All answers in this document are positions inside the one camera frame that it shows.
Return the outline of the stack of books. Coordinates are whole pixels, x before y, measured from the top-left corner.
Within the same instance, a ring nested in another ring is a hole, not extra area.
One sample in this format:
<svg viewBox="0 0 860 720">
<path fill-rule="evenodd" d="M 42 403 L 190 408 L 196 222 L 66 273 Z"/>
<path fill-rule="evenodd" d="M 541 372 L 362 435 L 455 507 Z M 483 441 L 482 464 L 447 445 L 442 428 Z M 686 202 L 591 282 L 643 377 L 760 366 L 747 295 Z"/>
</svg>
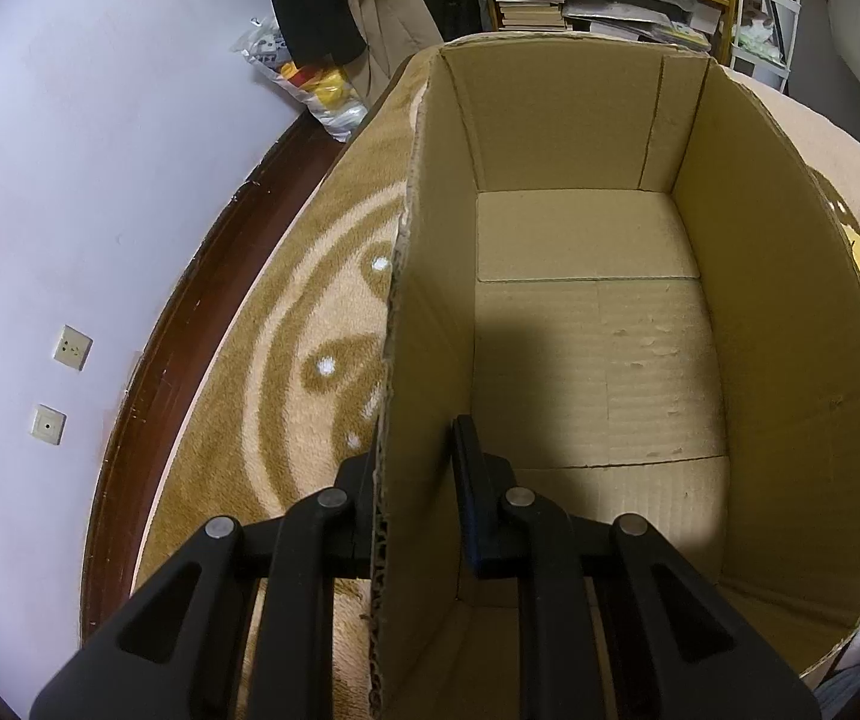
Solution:
<svg viewBox="0 0 860 720">
<path fill-rule="evenodd" d="M 495 0 L 501 29 L 565 31 L 565 0 Z"/>
</svg>

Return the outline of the white wall socket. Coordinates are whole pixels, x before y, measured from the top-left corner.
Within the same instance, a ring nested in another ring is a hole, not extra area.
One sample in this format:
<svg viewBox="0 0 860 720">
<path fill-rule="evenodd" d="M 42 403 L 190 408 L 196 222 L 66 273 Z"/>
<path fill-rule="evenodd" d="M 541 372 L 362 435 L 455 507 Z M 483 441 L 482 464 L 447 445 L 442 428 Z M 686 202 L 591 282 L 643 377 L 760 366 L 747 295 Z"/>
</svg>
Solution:
<svg viewBox="0 0 860 720">
<path fill-rule="evenodd" d="M 31 435 L 37 440 L 42 440 L 49 445 L 59 445 L 64 435 L 67 417 L 62 411 L 54 410 L 50 406 L 34 406 L 32 411 Z"/>
<path fill-rule="evenodd" d="M 55 343 L 52 359 L 73 371 L 81 371 L 85 367 L 91 346 L 93 340 L 88 335 L 70 325 L 64 325 Z"/>
</svg>

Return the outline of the white metal cart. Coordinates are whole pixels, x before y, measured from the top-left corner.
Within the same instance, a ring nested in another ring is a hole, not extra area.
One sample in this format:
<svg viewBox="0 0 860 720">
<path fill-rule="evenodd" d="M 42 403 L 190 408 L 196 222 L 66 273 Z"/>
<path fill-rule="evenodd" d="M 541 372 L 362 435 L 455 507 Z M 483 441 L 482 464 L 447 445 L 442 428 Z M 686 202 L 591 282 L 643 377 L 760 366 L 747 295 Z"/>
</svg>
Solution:
<svg viewBox="0 0 860 720">
<path fill-rule="evenodd" d="M 784 93 L 801 10 L 801 0 L 738 0 L 729 59 L 732 70 Z"/>
</svg>

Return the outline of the black hanging coat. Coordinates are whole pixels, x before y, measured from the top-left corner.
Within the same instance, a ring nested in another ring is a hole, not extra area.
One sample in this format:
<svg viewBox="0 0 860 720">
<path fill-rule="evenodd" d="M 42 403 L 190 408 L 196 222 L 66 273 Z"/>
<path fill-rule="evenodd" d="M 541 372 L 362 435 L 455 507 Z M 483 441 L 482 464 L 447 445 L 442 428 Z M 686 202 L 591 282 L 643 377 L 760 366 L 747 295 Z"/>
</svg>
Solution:
<svg viewBox="0 0 860 720">
<path fill-rule="evenodd" d="M 272 0 L 272 7 L 298 65 L 347 65 L 365 52 L 348 0 Z"/>
</svg>

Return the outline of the cardboard box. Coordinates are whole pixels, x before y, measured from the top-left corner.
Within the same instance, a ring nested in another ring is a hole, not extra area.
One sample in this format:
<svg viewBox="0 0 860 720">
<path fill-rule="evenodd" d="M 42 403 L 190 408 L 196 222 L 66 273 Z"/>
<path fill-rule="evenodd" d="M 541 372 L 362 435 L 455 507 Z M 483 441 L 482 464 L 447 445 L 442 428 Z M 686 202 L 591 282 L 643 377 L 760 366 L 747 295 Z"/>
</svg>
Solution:
<svg viewBox="0 0 860 720">
<path fill-rule="evenodd" d="M 816 174 L 713 60 L 462 39 L 413 133 L 377 434 L 374 710 L 510 718 L 514 593 L 461 554 L 451 421 L 526 488 L 646 517 L 796 673 L 860 623 L 860 276 Z"/>
</svg>

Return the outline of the lower white wall socket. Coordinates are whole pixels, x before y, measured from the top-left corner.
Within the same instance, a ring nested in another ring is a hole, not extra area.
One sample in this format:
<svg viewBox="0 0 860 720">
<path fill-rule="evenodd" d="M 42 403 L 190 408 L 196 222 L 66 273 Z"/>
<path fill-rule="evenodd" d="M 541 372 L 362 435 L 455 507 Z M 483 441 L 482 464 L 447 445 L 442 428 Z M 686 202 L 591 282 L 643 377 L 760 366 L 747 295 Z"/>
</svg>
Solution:
<svg viewBox="0 0 860 720">
<path fill-rule="evenodd" d="M 50 406 L 34 406 L 32 411 L 31 435 L 37 440 L 42 440 L 49 445 L 59 445 L 64 435 L 67 417 L 62 411 L 54 410 Z"/>
</svg>

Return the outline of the plastic bag with yellow items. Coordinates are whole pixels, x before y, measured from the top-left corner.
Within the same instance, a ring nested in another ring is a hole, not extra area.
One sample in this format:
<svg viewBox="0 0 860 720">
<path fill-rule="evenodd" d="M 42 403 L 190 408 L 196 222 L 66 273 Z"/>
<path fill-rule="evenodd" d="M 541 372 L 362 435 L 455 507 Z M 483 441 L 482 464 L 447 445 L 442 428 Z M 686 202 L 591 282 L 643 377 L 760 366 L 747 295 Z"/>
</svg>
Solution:
<svg viewBox="0 0 860 720">
<path fill-rule="evenodd" d="M 306 107 L 336 142 L 347 143 L 365 121 L 368 107 L 340 68 L 327 62 L 299 65 L 293 60 L 277 16 L 252 20 L 231 52 Z"/>
</svg>

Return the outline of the beige brown patterned rug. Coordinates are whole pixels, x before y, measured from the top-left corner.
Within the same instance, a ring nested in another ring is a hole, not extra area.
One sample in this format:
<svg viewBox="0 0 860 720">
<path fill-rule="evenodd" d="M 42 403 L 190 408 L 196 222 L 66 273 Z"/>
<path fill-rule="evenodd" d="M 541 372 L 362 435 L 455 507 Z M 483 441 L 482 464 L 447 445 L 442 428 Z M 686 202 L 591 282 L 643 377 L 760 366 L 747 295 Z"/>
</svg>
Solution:
<svg viewBox="0 0 860 720">
<path fill-rule="evenodd" d="M 832 174 L 860 174 L 860 146 L 812 110 L 724 71 L 788 135 L 838 220 L 845 200 Z M 409 124 L 384 101 L 286 232 L 229 330 L 156 499 L 145 571 L 158 569 L 206 517 L 283 514 L 331 484 L 342 460 L 377 450 L 389 291 L 413 149 Z M 335 590 L 342 718 L 379 717 L 373 572 L 374 561 Z"/>
</svg>

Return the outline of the upper white wall socket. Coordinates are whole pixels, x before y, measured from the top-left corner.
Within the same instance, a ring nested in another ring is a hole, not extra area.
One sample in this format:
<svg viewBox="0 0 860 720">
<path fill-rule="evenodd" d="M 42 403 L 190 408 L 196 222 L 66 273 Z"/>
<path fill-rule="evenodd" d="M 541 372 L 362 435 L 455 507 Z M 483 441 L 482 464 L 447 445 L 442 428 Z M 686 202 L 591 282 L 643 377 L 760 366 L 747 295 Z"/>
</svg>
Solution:
<svg viewBox="0 0 860 720">
<path fill-rule="evenodd" d="M 93 340 L 88 335 L 70 325 L 64 325 L 55 343 L 52 359 L 73 371 L 81 371 L 85 367 L 91 346 Z"/>
</svg>

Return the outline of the beige hanging coat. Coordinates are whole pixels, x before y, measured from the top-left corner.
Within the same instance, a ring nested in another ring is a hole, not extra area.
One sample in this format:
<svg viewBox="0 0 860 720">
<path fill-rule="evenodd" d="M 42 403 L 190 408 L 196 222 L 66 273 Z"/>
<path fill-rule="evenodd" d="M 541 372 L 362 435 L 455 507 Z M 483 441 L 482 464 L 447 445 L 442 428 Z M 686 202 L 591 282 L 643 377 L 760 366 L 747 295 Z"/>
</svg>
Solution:
<svg viewBox="0 0 860 720">
<path fill-rule="evenodd" d="M 348 0 L 348 8 L 365 49 L 342 70 L 368 106 L 405 60 L 443 43 L 425 0 Z"/>
</svg>

